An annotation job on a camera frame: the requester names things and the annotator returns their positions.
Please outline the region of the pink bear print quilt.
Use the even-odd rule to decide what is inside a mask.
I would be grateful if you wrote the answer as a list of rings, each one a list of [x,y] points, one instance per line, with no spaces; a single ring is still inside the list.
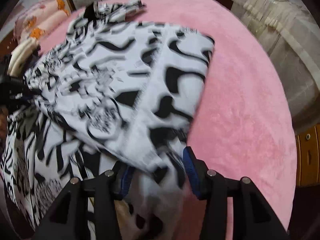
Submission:
[[[14,38],[18,43],[29,37],[37,40],[54,31],[70,16],[64,0],[40,0],[21,14],[14,27]]]

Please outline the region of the pink plush bed blanket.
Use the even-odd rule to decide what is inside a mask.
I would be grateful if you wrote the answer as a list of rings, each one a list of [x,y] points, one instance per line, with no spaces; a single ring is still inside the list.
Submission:
[[[199,29],[215,50],[189,145],[225,177],[251,178],[283,226],[296,185],[297,153],[291,114],[279,76],[248,29],[215,0],[142,0],[140,21]]]

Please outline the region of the beige lace covered furniture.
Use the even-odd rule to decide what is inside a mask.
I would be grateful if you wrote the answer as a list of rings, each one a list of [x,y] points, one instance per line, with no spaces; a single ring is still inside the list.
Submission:
[[[271,59],[295,133],[319,122],[319,26],[302,0],[232,0],[232,13]]]

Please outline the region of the yellow wooden drawer cabinet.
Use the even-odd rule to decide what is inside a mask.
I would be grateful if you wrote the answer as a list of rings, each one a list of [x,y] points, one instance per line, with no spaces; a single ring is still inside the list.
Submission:
[[[319,124],[296,136],[296,186],[319,185]]]

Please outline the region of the black white graffiti print garment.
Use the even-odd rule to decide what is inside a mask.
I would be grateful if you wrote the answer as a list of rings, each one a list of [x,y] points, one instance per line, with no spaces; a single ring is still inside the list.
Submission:
[[[172,239],[182,212],[183,151],[214,39],[171,23],[129,21],[141,0],[92,3],[65,40],[24,74],[39,94],[1,107],[1,210],[30,239],[74,177],[120,165],[123,239]]]

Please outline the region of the cream folded garment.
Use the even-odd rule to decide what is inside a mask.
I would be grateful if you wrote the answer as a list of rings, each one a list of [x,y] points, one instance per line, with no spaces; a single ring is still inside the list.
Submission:
[[[38,46],[39,42],[35,37],[29,37],[20,43],[11,53],[7,74],[18,77],[27,59],[29,59]]]

